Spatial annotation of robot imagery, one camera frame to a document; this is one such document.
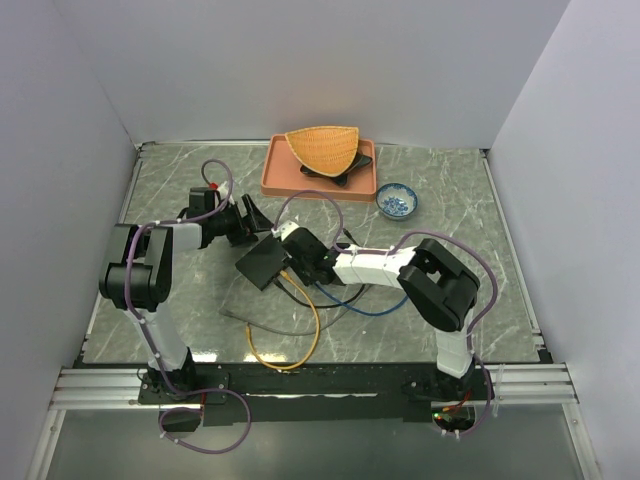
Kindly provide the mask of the black network switch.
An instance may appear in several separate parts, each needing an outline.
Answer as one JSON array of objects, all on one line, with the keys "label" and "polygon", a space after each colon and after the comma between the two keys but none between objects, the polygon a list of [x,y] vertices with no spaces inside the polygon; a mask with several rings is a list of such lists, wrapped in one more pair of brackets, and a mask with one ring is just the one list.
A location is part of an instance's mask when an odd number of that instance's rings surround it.
[{"label": "black network switch", "polygon": [[272,235],[266,236],[235,267],[254,287],[264,291],[287,268],[288,255],[280,241]]}]

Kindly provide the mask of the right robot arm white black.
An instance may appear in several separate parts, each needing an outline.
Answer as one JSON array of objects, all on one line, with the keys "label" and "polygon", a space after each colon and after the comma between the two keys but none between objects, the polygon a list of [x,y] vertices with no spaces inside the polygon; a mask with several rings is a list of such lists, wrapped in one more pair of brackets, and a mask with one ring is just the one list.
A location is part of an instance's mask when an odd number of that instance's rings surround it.
[{"label": "right robot arm white black", "polygon": [[329,248],[294,222],[275,229],[273,235],[291,268],[307,284],[362,284],[403,291],[435,329],[439,391],[456,399],[471,388],[475,361],[467,335],[480,282],[441,243],[426,239],[394,253],[354,244]]}]

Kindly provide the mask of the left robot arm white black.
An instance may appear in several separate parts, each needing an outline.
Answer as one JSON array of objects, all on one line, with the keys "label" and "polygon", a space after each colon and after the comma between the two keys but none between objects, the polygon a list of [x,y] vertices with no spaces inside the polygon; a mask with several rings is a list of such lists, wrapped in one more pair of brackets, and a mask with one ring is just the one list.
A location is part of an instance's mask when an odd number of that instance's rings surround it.
[{"label": "left robot arm white black", "polygon": [[272,226],[250,195],[236,202],[227,186],[211,184],[192,188],[187,206],[174,219],[113,227],[99,292],[125,312],[143,340],[152,389],[177,402],[190,400],[198,389],[192,353],[167,304],[174,257],[205,249],[218,237],[232,247],[251,244]]}]

